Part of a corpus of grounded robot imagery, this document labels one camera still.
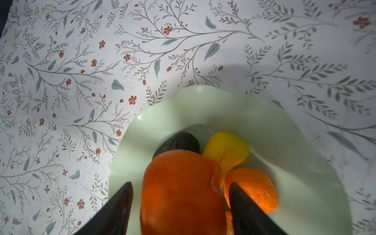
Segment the dark avocado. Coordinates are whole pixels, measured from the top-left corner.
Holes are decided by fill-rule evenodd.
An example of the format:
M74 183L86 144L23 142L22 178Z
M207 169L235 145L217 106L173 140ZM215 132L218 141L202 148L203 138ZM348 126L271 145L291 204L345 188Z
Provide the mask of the dark avocado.
M154 153L153 159L158 155L172 150L188 150L200 153L200 144L198 139L187 132L180 132L167 139Z

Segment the small orange tangerine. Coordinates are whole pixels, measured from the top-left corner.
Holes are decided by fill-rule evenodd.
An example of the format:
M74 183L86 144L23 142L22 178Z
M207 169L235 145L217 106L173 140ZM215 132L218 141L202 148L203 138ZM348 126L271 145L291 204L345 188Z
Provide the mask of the small orange tangerine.
M230 206L229 190L232 183L237 183L265 213L277 209L279 203L277 190L261 170L238 168L225 178L224 196L228 206Z

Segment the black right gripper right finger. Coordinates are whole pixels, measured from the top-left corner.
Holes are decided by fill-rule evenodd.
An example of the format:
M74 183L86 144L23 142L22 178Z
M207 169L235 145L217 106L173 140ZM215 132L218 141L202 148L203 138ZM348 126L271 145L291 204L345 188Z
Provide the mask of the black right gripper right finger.
M235 182L229 189L229 201L235 235L286 235Z

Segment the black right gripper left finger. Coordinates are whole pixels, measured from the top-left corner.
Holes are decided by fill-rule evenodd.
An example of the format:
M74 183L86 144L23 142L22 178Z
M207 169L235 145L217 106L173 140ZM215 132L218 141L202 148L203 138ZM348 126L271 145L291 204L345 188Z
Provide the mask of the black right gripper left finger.
M133 187L125 183L102 209L78 232L78 235L125 235L131 212Z

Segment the orange bell pepper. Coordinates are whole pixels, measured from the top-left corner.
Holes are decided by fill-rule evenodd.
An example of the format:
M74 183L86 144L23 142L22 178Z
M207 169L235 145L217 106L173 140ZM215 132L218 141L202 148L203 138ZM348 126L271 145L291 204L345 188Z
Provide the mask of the orange bell pepper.
M217 162L188 150L155 157L143 178L143 235L225 235Z

